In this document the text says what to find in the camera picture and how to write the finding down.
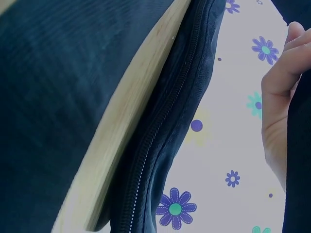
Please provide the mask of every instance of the purple dot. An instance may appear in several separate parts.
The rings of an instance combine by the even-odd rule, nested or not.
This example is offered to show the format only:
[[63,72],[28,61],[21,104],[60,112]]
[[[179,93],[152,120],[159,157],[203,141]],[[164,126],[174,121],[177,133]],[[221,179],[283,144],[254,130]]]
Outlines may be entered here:
[[256,102],[255,106],[257,109],[261,109],[262,108],[262,104],[260,102]]
[[192,128],[193,131],[199,132],[199,131],[202,130],[203,124],[202,124],[202,122],[200,120],[193,120],[191,122],[191,128]]

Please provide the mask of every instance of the hand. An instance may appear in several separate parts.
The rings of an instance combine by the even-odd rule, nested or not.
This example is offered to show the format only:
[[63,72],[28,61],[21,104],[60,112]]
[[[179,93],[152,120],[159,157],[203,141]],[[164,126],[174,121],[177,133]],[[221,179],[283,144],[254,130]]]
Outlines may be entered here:
[[262,140],[267,164],[286,191],[287,113],[303,72],[311,68],[311,30],[289,25],[284,51],[263,77]]

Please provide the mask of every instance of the teal flower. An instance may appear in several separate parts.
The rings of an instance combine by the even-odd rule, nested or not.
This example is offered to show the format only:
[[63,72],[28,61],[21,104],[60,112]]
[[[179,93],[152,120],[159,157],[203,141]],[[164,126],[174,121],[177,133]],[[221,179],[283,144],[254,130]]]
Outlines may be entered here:
[[263,230],[263,232],[261,232],[260,227],[254,227],[252,230],[252,233],[271,233],[271,229],[270,228],[266,228]]
[[258,115],[259,119],[262,119],[262,103],[261,103],[261,96],[258,94],[258,92],[254,93],[254,96],[248,96],[248,99],[250,100],[249,103],[247,103],[247,108],[252,109],[252,115],[256,116]]

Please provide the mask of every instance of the wooden board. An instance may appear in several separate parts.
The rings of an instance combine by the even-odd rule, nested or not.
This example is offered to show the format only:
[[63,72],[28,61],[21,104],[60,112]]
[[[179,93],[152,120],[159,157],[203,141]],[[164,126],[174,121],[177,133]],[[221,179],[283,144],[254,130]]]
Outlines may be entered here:
[[55,221],[53,233],[94,230],[113,173],[169,54],[190,0],[175,0],[115,90]]

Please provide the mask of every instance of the purple flower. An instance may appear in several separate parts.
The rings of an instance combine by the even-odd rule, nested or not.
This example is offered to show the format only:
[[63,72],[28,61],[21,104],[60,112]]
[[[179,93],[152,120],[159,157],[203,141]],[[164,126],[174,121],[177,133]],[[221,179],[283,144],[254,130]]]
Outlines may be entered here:
[[161,204],[156,209],[156,215],[163,215],[160,219],[160,224],[162,226],[169,225],[172,222],[172,227],[174,230],[179,230],[181,228],[181,221],[190,224],[193,219],[188,214],[188,212],[196,211],[196,204],[188,203],[191,198],[190,192],[184,192],[179,196],[179,191],[177,188],[172,188],[170,191],[170,197],[165,194],[162,195]]
[[240,5],[237,5],[234,3],[235,0],[227,0],[226,4],[225,4],[225,8],[226,10],[230,13],[233,14],[233,12],[237,12],[239,13],[240,11],[237,8],[240,8]]
[[238,172],[234,172],[233,170],[231,170],[231,173],[227,173],[227,178],[225,181],[228,182],[228,186],[232,186],[233,188],[235,187],[235,185],[239,184],[239,180],[240,176],[238,176]]
[[259,40],[260,41],[258,41],[257,39],[253,39],[253,42],[257,46],[253,46],[252,50],[254,52],[259,52],[259,60],[264,61],[264,59],[267,59],[267,62],[270,65],[273,65],[273,60],[278,60],[276,56],[276,54],[278,54],[278,50],[276,48],[273,48],[273,43],[271,40],[268,40],[266,42],[266,40],[262,36],[259,37]]

